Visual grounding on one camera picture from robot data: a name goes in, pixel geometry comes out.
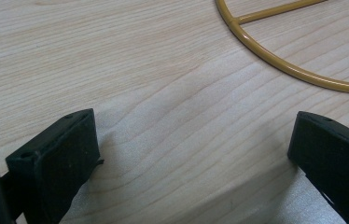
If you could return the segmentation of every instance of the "black object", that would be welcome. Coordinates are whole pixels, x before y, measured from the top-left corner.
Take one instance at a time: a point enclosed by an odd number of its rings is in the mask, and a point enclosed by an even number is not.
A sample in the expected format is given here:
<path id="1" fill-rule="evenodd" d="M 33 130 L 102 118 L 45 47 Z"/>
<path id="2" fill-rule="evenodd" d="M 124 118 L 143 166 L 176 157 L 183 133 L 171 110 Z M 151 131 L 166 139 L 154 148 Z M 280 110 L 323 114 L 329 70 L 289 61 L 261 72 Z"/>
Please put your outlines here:
<path id="1" fill-rule="evenodd" d="M 103 162 L 99 157 L 92 109 L 59 119 L 6 158 L 9 172 L 1 178 L 0 217 L 15 220 L 23 212 L 31 224 L 59 223 Z M 7 223 L 12 221 L 0 219 Z"/>
<path id="2" fill-rule="evenodd" d="M 349 128 L 299 112 L 287 156 L 349 223 Z"/>

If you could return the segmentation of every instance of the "wooden table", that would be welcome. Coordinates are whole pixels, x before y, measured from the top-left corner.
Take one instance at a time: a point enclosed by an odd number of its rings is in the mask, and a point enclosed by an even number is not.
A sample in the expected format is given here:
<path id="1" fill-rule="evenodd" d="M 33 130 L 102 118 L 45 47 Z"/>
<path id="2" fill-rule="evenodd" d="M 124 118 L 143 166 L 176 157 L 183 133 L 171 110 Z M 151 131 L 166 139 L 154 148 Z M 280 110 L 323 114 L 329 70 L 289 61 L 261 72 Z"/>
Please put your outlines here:
<path id="1" fill-rule="evenodd" d="M 228 5 L 241 15 L 288 2 Z M 349 1 L 244 28 L 349 81 Z M 0 1 L 0 174 L 9 153 L 90 107 L 105 164 L 62 223 L 343 223 L 286 151 L 300 110 L 349 126 L 349 93 L 267 65 L 213 0 Z"/>

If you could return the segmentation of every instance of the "yellow metal ring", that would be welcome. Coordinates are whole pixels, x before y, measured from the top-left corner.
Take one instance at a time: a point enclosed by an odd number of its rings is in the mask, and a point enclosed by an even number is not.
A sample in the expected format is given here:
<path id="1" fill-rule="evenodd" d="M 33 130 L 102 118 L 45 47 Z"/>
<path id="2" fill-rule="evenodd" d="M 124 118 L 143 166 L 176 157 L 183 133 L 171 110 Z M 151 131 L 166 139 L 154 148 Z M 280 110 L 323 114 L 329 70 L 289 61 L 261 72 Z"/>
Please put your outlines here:
<path id="1" fill-rule="evenodd" d="M 238 37 L 238 39 L 251 51 L 257 54 L 262 60 L 276 67 L 277 69 L 296 77 L 300 80 L 309 82 L 316 86 L 327 88 L 334 91 L 349 92 L 349 82 L 341 81 L 329 77 L 322 77 L 313 72 L 302 69 L 292 63 L 289 63 L 272 52 L 262 47 L 256 40 L 254 40 L 242 27 L 241 24 L 270 17 L 279 13 L 294 10 L 300 7 L 307 7 L 312 4 L 323 2 L 326 0 L 303 0 L 295 3 L 286 4 L 280 7 L 266 9 L 260 12 L 251 13 L 241 17 L 232 17 L 224 0 L 216 0 L 218 11 L 220 12 L 225 23 L 230 30 Z"/>

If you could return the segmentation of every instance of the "yellow metal frame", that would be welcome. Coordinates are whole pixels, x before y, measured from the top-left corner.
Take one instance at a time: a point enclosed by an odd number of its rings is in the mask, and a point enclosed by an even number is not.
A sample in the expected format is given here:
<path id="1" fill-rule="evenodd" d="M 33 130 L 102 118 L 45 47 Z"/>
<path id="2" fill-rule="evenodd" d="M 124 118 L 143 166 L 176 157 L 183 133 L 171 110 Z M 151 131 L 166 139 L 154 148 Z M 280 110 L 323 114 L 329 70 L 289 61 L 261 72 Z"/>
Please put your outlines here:
<path id="1" fill-rule="evenodd" d="M 300 0 L 295 3 L 285 4 L 280 7 L 273 7 L 270 9 L 262 10 L 240 17 L 233 17 L 230 14 L 230 11 L 228 10 L 224 0 L 216 0 L 216 3 L 222 18 L 224 19 L 225 23 L 227 23 L 230 30 L 236 35 L 236 37 L 238 37 L 238 39 L 246 47 L 248 47 L 251 51 L 257 54 L 262 60 L 293 77 L 312 83 L 316 86 L 320 86 L 334 91 L 349 92 L 349 82 L 319 76 L 318 74 L 302 69 L 292 63 L 289 63 L 279 58 L 272 52 L 262 47 L 241 27 L 241 24 L 245 24 L 247 22 L 264 19 L 273 15 L 288 12 L 301 7 L 308 7 L 310 5 L 324 1 L 327 0 Z"/>

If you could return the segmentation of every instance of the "wood grain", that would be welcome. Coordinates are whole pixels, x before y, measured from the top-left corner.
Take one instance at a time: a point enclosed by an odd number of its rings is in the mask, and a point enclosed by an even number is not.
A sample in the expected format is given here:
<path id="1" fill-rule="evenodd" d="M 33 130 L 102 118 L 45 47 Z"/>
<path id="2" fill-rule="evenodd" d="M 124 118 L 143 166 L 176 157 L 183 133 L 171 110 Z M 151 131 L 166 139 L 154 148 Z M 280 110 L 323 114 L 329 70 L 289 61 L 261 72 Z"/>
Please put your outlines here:
<path id="1" fill-rule="evenodd" d="M 228 5 L 241 15 L 288 2 Z M 244 28 L 349 80 L 349 1 Z M 349 94 L 261 61 L 213 0 L 0 1 L 0 174 L 6 155 L 89 107 L 105 165 L 63 223 L 343 223 L 286 150 L 300 110 L 349 126 Z"/>

